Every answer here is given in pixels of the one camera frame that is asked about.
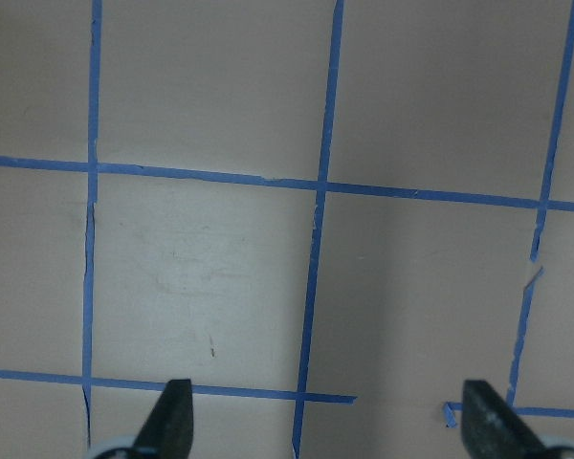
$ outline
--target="black object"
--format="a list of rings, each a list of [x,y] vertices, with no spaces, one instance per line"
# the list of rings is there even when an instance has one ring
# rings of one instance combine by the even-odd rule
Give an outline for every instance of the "black object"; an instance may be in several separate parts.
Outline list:
[[[463,385],[461,439],[472,459],[574,459],[574,448],[546,448],[486,381]]]
[[[96,459],[187,459],[193,443],[190,380],[171,380],[131,448],[110,449]]]

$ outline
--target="blue tape grid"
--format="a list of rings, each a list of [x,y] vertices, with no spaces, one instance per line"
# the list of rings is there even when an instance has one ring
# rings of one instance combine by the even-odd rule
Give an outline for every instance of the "blue tape grid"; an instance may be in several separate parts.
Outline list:
[[[557,154],[559,136],[562,131],[563,108],[565,106],[565,99],[567,97],[567,88],[569,85],[573,55],[574,55],[574,0],[572,0],[572,5],[570,8],[570,16],[567,25],[567,33],[565,35],[562,68],[560,71],[560,78],[557,87],[557,95],[555,98],[555,110],[553,114],[553,122],[551,125],[551,133],[548,141],[546,163],[544,166],[544,172],[542,176],[540,199],[538,200],[536,227],[534,229],[534,237],[530,252],[530,260],[532,262],[538,260],[539,249],[541,244],[541,236],[544,231],[544,226],[546,223],[547,211],[549,209],[556,209],[556,210],[565,210],[574,212],[574,203],[550,200],[553,169],[555,167],[555,156]],[[552,416],[552,417],[574,418],[574,409],[515,407],[515,398],[517,397],[517,387],[519,384],[520,360],[525,346],[525,337],[527,335],[527,320],[529,318],[529,313],[531,310],[536,283],[540,279],[542,274],[543,269],[540,268],[536,273],[536,275],[534,276],[534,278],[529,282],[529,284],[525,287],[523,291],[523,301],[521,303],[520,308],[517,341],[515,343],[514,358],[510,368],[510,377],[509,377],[508,392],[506,394],[506,403],[509,406],[511,406],[518,414],[530,415],[530,416]],[[461,410],[461,404],[452,402],[447,402],[444,404],[443,411],[447,427],[457,427],[454,412],[458,410]]]
[[[198,394],[254,397],[266,399],[294,400],[297,403],[294,417],[294,451],[299,454],[301,441],[302,420],[304,402],[322,402],[337,404],[352,404],[354,396],[329,395],[307,393],[305,386],[308,377],[308,361],[310,359],[310,345],[312,337],[312,324],[314,317],[314,303],[317,285],[317,270],[319,268],[319,254],[321,231],[324,213],[325,196],[327,192],[358,194],[365,196],[382,196],[402,199],[419,199],[426,201],[445,201],[456,203],[469,203],[485,206],[500,206],[509,208],[536,209],[537,225],[532,243],[531,258],[538,256],[541,234],[544,229],[546,213],[548,210],[574,212],[574,202],[550,200],[550,187],[554,167],[557,143],[561,133],[563,106],[567,94],[571,60],[574,50],[574,0],[572,2],[568,34],[565,42],[562,70],[558,93],[556,97],[555,112],[547,151],[541,195],[539,200],[514,198],[506,196],[461,193],[452,191],[438,191],[428,189],[399,188],[389,186],[369,186],[357,184],[344,184],[328,182],[328,167],[330,157],[331,132],[334,116],[336,85],[338,81],[338,62],[340,57],[340,41],[342,31],[343,0],[338,0],[334,11],[332,40],[330,48],[330,68],[328,71],[328,84],[326,94],[326,109],[323,121],[323,137],[321,142],[320,170],[316,181],[301,179],[265,179],[263,177],[247,174],[231,174],[214,171],[143,166],[136,164],[108,164],[99,163],[96,150],[96,142],[99,130],[99,63],[100,63],[100,40],[101,40],[101,0],[92,0],[92,46],[90,50],[90,75],[89,75],[89,120],[88,120],[88,161],[64,162],[51,160],[38,160],[26,158],[13,158],[0,156],[0,166],[28,168],[37,170],[55,170],[84,172],[88,174],[88,202],[87,202],[87,227],[85,234],[86,271],[84,278],[83,300],[83,350],[82,350],[82,377],[52,375],[32,372],[16,372],[0,370],[1,379],[21,381],[39,381],[46,383],[68,383],[81,385],[85,402],[87,404],[88,428],[90,425],[89,406],[91,403],[91,387],[119,387],[141,390],[162,390],[164,385],[159,382],[135,382],[127,380],[109,380],[92,377],[92,322],[93,322],[93,282],[94,282],[94,205],[98,199],[98,175],[99,174],[122,174],[133,176],[164,177],[173,179],[203,180],[216,183],[227,183],[247,186],[270,186],[291,189],[315,190],[317,192],[317,206],[315,210],[315,229],[313,230],[313,244],[311,249],[309,278],[306,295],[306,309],[302,330],[302,346],[300,351],[300,368],[298,373],[298,391],[275,391],[267,389],[250,389],[220,386],[194,386],[194,392]],[[526,320],[531,306],[531,298],[534,293],[535,282],[526,289],[521,305],[519,319],[519,336],[515,350],[515,360],[511,367],[511,386],[507,399],[511,404],[517,389],[519,377],[519,361],[524,345],[526,333]],[[445,417],[448,426],[456,426],[454,412],[461,409],[461,404],[448,402],[444,405]],[[518,414],[531,416],[551,416],[574,418],[574,409],[544,408],[544,407],[516,407]]]

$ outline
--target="floor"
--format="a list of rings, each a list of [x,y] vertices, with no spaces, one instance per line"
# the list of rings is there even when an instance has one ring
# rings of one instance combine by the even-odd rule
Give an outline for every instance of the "floor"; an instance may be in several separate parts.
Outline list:
[[[192,458],[574,439],[574,0],[0,0],[0,457],[172,378]]]

